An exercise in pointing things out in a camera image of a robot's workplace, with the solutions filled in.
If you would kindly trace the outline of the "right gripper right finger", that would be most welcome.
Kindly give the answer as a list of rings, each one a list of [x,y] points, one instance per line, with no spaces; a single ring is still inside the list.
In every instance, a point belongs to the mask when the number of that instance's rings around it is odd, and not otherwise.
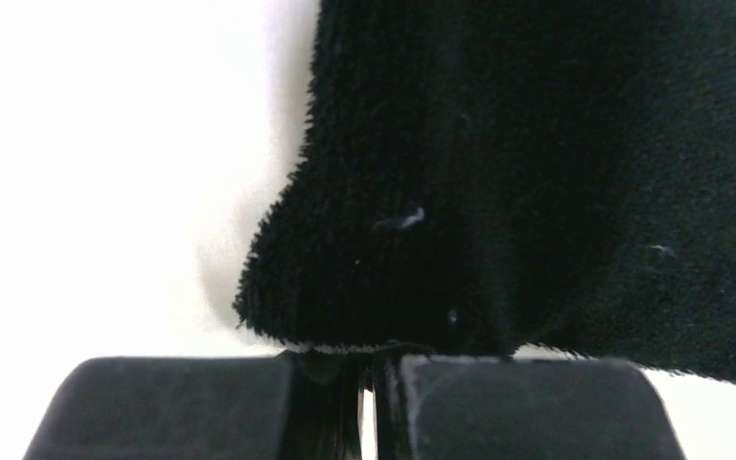
[[[379,459],[433,459],[435,406],[430,356],[382,354],[373,379]]]

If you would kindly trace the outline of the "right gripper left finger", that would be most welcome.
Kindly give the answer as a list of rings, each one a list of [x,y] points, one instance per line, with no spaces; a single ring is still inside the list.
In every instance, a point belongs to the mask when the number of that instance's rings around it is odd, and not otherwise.
[[[364,370],[357,356],[283,352],[292,385],[282,457],[360,459]]]

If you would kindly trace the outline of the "black white striped pillowcase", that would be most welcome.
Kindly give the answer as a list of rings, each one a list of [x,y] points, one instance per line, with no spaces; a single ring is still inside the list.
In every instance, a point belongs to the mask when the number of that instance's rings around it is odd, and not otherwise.
[[[311,70],[247,329],[736,383],[736,1],[324,1]]]

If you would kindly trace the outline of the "white pillow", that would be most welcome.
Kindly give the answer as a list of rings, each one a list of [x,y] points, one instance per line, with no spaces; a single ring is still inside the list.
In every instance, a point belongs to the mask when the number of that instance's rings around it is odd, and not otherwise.
[[[230,303],[313,1],[0,1],[0,459],[91,357],[266,355]]]

